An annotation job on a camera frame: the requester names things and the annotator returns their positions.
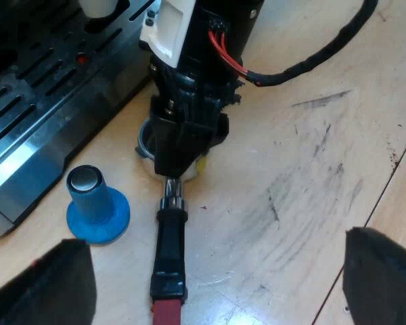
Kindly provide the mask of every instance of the blue tamper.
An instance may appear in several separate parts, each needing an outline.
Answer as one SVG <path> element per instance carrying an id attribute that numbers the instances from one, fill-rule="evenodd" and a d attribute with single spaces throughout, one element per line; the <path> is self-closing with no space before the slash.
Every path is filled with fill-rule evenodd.
<path id="1" fill-rule="evenodd" d="M 89 244 L 109 244 L 125 232 L 131 214 L 128 200 L 106 185 L 98 168 L 84 165 L 71 170 L 66 185 L 72 197 L 66 219 L 75 237 Z"/>

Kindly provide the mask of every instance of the white plastic part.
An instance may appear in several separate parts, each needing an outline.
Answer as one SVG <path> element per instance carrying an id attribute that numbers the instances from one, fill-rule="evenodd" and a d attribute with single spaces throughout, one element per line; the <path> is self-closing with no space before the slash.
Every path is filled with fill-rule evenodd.
<path id="1" fill-rule="evenodd" d="M 89 18 L 103 18 L 116 9 L 118 0 L 78 0 L 84 14 Z"/>
<path id="2" fill-rule="evenodd" d="M 151 10 L 154 18 L 145 14 L 140 39 L 154 54 L 169 66 L 176 68 L 196 0 L 156 0 Z M 153 25 L 146 20 L 153 20 Z"/>

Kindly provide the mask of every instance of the blue tamper base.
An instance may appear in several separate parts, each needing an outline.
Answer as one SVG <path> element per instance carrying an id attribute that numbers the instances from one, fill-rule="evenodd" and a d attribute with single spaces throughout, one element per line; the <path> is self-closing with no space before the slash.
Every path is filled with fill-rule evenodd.
<path id="1" fill-rule="evenodd" d="M 70 181 L 73 172 L 78 173 L 82 168 L 91 168 L 99 175 L 98 184 L 86 192 L 78 191 Z M 77 167 L 69 174 L 67 185 L 72 202 L 66 220 L 75 237 L 89 244 L 109 244 L 126 231 L 131 216 L 128 200 L 118 190 L 106 185 L 99 169 Z"/>

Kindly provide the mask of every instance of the wooden table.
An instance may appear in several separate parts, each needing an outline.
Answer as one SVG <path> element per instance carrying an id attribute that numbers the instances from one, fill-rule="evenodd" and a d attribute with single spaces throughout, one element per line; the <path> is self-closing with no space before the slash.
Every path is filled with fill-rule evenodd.
<path id="1" fill-rule="evenodd" d="M 246 65 L 279 72 L 303 60 L 361 3 L 266 0 Z M 95 165 L 131 203 L 124 236 L 92 248 L 95 325 L 151 324 L 163 185 L 146 174 L 134 147 L 155 92 L 148 85 L 65 172 Z M 247 85 L 240 93 L 242 104 L 226 109 L 230 136 L 186 185 L 189 299 L 182 322 L 351 324 L 338 277 L 345 231 L 372 225 L 406 245 L 406 0 L 381 0 L 357 37 L 313 72 L 274 88 Z M 0 240 L 0 286 L 72 237 L 69 202 L 61 180 Z"/>

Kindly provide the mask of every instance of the drip tray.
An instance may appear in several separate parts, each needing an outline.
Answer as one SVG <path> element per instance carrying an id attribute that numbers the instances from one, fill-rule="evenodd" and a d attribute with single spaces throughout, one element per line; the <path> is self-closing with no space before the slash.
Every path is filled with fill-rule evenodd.
<path id="1" fill-rule="evenodd" d="M 20 1 L 0 13 L 0 237 L 147 81 L 138 42 L 152 2 L 119 0 L 101 20 L 77 0 Z"/>

